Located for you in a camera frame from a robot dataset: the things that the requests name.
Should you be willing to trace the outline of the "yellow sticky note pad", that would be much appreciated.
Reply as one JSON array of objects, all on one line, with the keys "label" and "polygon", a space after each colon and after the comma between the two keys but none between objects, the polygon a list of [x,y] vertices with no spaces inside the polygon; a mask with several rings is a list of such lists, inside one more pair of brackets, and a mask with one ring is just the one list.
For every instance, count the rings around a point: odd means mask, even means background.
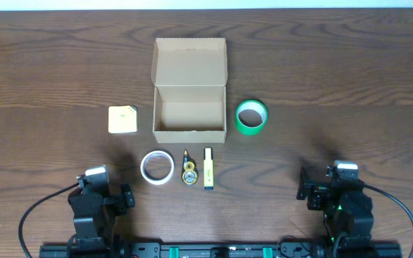
[{"label": "yellow sticky note pad", "polygon": [[133,105],[110,106],[108,108],[108,132],[112,134],[136,133],[138,131],[138,109]]}]

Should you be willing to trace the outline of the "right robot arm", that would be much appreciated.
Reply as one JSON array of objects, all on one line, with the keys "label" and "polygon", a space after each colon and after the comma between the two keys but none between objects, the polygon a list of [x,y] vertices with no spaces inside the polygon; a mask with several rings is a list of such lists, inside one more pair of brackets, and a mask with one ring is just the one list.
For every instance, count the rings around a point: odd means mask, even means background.
[{"label": "right robot arm", "polygon": [[313,242],[312,257],[375,257],[371,241],[374,223],[372,200],[364,194],[355,163],[336,161],[327,167],[328,183],[315,181],[300,170],[296,199],[306,200],[310,210],[323,212],[328,236]]}]

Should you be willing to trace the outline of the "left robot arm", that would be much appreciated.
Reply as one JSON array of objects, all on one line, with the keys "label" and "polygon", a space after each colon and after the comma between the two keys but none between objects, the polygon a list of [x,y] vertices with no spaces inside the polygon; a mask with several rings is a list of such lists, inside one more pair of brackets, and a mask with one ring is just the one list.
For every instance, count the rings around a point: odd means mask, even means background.
[{"label": "left robot arm", "polygon": [[129,244],[114,234],[115,218],[135,206],[128,184],[112,195],[107,173],[77,177],[78,188],[68,195],[75,235],[67,243],[67,257],[130,257]]}]

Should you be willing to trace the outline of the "white clear tape roll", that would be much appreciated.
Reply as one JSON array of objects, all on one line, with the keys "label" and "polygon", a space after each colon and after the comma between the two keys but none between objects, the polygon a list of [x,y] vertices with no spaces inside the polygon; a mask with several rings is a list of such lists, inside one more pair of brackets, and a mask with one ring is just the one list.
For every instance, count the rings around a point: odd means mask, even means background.
[{"label": "white clear tape roll", "polygon": [[[158,157],[158,156],[164,157],[169,161],[170,170],[164,178],[154,179],[154,178],[150,177],[148,171],[146,170],[146,166],[152,158],[155,158],[155,157]],[[142,177],[148,183],[150,183],[152,185],[155,185],[155,186],[160,186],[160,185],[164,185],[165,183],[168,183],[174,175],[174,168],[175,168],[174,159],[172,158],[171,154],[167,153],[165,151],[162,151],[162,150],[154,150],[154,151],[151,151],[150,153],[147,153],[144,156],[144,158],[143,158],[143,160],[141,161],[141,164],[140,164],[140,170],[141,170]]]}]

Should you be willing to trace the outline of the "brown cardboard box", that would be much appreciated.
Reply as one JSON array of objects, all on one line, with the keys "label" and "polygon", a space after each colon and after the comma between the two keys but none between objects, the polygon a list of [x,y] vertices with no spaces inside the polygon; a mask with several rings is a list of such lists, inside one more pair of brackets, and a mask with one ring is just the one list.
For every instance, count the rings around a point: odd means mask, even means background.
[{"label": "brown cardboard box", "polygon": [[157,38],[153,135],[157,143],[224,143],[227,137],[224,38]]}]

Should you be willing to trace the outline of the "green tape roll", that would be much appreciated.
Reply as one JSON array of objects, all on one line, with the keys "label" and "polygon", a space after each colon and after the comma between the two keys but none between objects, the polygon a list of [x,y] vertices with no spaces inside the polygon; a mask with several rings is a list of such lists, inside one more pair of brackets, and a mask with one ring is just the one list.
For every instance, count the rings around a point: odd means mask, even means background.
[{"label": "green tape roll", "polygon": [[[246,110],[253,110],[261,117],[261,123],[256,126],[245,125],[239,118],[239,114]],[[262,131],[268,120],[267,108],[258,100],[245,100],[241,102],[235,112],[235,127],[243,135],[257,135]]]}]

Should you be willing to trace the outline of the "yellow correction tape dispenser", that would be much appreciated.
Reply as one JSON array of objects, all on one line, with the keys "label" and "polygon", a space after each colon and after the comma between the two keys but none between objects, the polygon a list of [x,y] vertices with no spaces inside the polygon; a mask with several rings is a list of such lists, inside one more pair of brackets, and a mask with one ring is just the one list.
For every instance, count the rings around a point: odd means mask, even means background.
[{"label": "yellow correction tape dispenser", "polygon": [[181,179],[186,185],[193,185],[199,177],[195,161],[189,156],[188,151],[184,151]]}]

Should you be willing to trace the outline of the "yellow highlighter marker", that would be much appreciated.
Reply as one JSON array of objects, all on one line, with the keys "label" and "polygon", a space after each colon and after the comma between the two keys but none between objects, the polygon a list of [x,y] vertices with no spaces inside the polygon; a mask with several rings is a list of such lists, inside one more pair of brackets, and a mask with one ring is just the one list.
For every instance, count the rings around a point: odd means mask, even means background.
[{"label": "yellow highlighter marker", "polygon": [[212,190],[214,188],[214,162],[212,148],[204,149],[204,188]]}]

